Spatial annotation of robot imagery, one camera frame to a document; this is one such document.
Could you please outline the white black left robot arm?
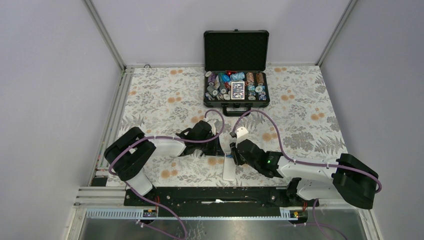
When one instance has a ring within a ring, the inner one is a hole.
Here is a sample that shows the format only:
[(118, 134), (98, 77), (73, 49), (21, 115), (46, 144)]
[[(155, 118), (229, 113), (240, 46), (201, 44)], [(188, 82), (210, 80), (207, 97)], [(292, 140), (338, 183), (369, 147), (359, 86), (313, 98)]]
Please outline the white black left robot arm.
[(223, 156), (219, 133), (213, 123), (201, 120), (175, 136), (148, 136), (133, 127), (112, 143), (103, 156), (109, 173), (136, 191), (136, 199), (144, 206), (155, 200), (154, 186), (142, 169), (148, 160), (158, 156), (185, 157), (201, 151), (205, 156)]

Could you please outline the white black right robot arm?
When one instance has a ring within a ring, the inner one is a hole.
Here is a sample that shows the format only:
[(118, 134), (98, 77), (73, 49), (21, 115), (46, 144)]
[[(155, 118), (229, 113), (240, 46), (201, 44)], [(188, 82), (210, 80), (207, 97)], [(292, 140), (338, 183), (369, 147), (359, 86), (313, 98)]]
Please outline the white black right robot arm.
[(245, 139), (230, 143), (236, 165), (248, 165), (267, 178), (288, 180), (287, 201), (299, 206), (316, 199), (342, 199), (365, 210), (374, 206), (378, 174), (349, 153), (329, 163), (290, 161), (284, 153), (264, 151)]

